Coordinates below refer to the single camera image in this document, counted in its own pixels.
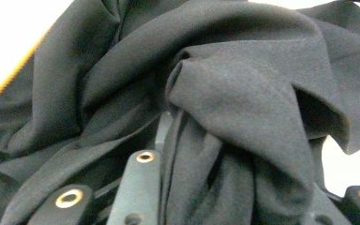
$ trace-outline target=white surface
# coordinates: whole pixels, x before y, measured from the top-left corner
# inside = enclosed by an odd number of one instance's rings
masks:
[[[49,29],[72,0],[0,1],[0,83],[27,50]],[[310,8],[330,1],[252,0],[285,8]],[[333,139],[324,144],[322,160],[327,188],[343,196],[351,185],[360,185],[360,152],[346,156]]]

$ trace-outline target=dark gray cloth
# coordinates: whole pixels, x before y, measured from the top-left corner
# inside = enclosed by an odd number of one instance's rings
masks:
[[[166,109],[162,224],[296,224],[324,137],[360,149],[360,8],[74,1],[0,96],[0,224],[101,186]]]

